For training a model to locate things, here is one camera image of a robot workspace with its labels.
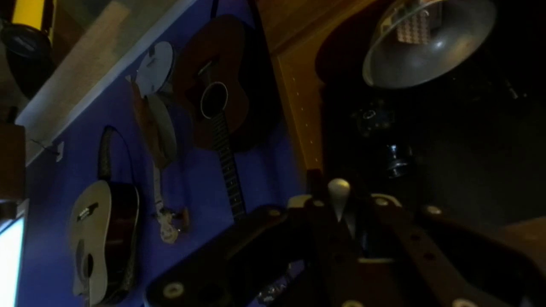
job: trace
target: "acoustic guitar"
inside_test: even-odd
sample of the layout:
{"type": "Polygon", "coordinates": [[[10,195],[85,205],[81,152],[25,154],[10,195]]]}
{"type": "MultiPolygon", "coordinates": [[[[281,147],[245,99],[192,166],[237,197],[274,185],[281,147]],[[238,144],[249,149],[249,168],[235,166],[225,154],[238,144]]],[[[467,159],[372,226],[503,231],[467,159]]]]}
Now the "acoustic guitar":
{"type": "Polygon", "coordinates": [[[189,40],[174,72],[174,98],[192,115],[194,144],[218,152],[235,220],[245,205],[233,152],[264,140],[279,115],[266,55],[252,29],[221,16],[189,40]]]}
{"type": "Polygon", "coordinates": [[[110,181],[107,152],[114,132],[104,128],[99,180],[78,197],[70,219],[73,294],[87,306],[119,302],[134,280],[139,195],[131,183],[110,181]]]}

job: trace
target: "wooden panel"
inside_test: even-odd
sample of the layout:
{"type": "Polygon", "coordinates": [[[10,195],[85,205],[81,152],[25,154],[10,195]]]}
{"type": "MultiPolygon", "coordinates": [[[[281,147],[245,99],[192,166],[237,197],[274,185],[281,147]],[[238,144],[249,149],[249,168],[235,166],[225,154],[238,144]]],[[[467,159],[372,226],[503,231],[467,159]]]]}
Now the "wooden panel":
{"type": "Polygon", "coordinates": [[[23,197],[23,130],[15,125],[0,125],[0,203],[23,197]]]}
{"type": "Polygon", "coordinates": [[[257,0],[288,133],[295,145],[300,174],[322,166],[322,81],[315,62],[336,28],[373,0],[257,0]]]}

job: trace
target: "blue wall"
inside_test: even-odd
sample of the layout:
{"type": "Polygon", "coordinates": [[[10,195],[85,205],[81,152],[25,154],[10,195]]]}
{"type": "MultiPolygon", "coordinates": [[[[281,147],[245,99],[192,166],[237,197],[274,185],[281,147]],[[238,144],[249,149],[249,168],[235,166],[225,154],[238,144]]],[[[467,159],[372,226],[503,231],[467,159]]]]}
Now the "blue wall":
{"type": "MultiPolygon", "coordinates": [[[[209,0],[197,0],[158,41],[170,41],[179,52],[208,21],[209,6],[209,0]]],[[[242,21],[252,21],[244,0],[221,0],[220,14],[235,14],[242,21]]],[[[129,183],[133,168],[143,197],[143,232],[138,241],[139,280],[121,306],[139,306],[146,284],[232,224],[216,154],[191,147],[187,116],[180,108],[174,108],[172,118],[182,154],[163,173],[163,198],[168,207],[189,209],[191,231],[174,246],[160,243],[157,222],[151,219],[151,162],[138,135],[131,115],[129,87],[124,82],[124,75],[134,74],[138,64],[139,58],[58,139],[66,145],[59,164],[54,164],[54,157],[44,152],[29,168],[30,209],[27,263],[22,277],[25,306],[81,306],[71,295],[68,217],[76,197],[95,180],[97,147],[104,125],[116,127],[129,144],[128,157],[121,140],[114,137],[110,151],[114,180],[129,183]]],[[[302,191],[283,125],[278,125],[262,145],[237,154],[237,164],[249,210],[266,203],[284,203],[288,197],[302,191]]]]}

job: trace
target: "guitar body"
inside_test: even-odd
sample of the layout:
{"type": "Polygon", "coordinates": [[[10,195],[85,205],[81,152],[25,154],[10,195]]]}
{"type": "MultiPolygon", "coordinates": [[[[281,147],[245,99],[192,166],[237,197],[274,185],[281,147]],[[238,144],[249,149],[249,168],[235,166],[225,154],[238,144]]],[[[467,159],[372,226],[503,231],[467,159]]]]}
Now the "guitar body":
{"type": "Polygon", "coordinates": [[[233,151],[264,140],[278,123],[278,96],[259,36],[232,16],[201,28],[182,50],[174,72],[174,96],[192,116],[194,144],[211,149],[203,94],[213,84],[225,91],[225,125],[233,151]]]}
{"type": "Polygon", "coordinates": [[[95,181],[70,219],[73,294],[88,306],[119,302],[134,278],[139,197],[133,185],[95,181]]]}

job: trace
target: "guitar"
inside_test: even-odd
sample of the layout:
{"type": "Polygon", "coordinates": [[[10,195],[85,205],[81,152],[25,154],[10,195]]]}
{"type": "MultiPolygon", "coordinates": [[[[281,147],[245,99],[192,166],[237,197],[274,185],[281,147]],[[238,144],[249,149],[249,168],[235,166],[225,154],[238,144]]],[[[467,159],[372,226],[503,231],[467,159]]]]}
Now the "guitar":
{"type": "Polygon", "coordinates": [[[99,180],[78,197],[70,217],[73,294],[87,306],[119,302],[134,280],[139,195],[134,185],[109,180],[112,132],[104,128],[99,180]]]}
{"type": "Polygon", "coordinates": [[[194,144],[218,152],[233,220],[245,215],[233,152],[249,151],[278,123],[278,98],[264,45],[247,26],[221,16],[182,50],[174,98],[192,115],[194,144]]]}

